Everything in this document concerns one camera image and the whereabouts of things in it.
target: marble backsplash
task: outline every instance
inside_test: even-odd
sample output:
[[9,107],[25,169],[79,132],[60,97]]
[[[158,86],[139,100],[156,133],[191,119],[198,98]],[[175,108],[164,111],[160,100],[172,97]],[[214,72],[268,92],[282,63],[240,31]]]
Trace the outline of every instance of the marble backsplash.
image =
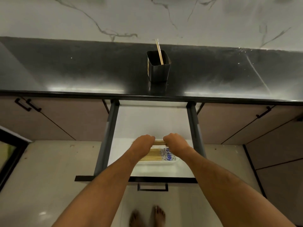
[[303,0],[0,0],[0,36],[303,50]]

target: white tile floor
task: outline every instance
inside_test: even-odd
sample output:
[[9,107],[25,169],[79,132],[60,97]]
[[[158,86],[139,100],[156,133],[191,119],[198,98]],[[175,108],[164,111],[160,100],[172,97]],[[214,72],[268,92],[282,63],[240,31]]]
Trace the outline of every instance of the white tile floor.
[[[100,142],[36,141],[30,144],[0,193],[0,226],[51,226],[86,186],[76,175],[92,175]],[[259,191],[242,146],[206,145],[207,157]],[[128,226],[133,209],[149,222],[160,205],[169,226],[222,226],[198,185],[169,185],[169,192],[127,186],[112,226]]]

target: black container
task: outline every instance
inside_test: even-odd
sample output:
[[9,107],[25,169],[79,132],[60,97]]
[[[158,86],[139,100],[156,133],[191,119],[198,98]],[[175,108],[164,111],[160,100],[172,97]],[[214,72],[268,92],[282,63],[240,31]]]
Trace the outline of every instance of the black container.
[[147,74],[151,83],[167,81],[169,68],[172,63],[164,50],[161,50],[163,65],[161,65],[158,50],[147,52]]

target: drawer handle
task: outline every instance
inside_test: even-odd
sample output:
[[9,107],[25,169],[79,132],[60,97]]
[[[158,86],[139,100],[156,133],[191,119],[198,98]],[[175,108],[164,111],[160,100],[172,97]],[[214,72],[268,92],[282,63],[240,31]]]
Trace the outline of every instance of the drawer handle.
[[35,109],[36,111],[40,112],[42,110],[42,108],[36,108],[34,105],[31,104],[31,99],[26,100],[25,102],[31,106],[33,109]]
[[19,101],[20,101],[20,98],[15,99],[15,103],[17,103],[17,104],[18,104],[20,107],[22,107],[24,110],[26,110],[26,111],[30,111],[30,110],[31,110],[30,107],[27,108],[27,107],[23,106]]
[[261,115],[256,115],[256,117],[259,119],[261,117],[263,117],[264,115],[266,115],[268,112],[271,111],[271,108],[269,106],[266,107],[267,108],[267,111],[263,112]]
[[165,183],[165,189],[141,189],[140,184],[138,183],[138,191],[164,191],[168,192],[169,191],[169,186],[167,183]]

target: cabinet door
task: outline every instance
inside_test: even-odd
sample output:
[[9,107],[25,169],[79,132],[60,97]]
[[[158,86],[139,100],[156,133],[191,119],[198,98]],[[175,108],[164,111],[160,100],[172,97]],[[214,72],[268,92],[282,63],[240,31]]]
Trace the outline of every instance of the cabinet door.
[[75,140],[102,141],[108,113],[101,99],[31,98],[54,123]]
[[297,226],[303,225],[303,160],[257,170],[267,199]]
[[[0,97],[0,126],[30,140],[73,140],[43,114],[17,105],[16,98]],[[20,103],[30,108],[21,98]]]
[[246,145],[255,169],[303,158],[303,122],[291,121]]
[[249,124],[223,144],[247,144],[302,113],[303,107],[275,106],[269,113]]
[[266,105],[206,103],[198,114],[203,142],[221,144],[264,111]]

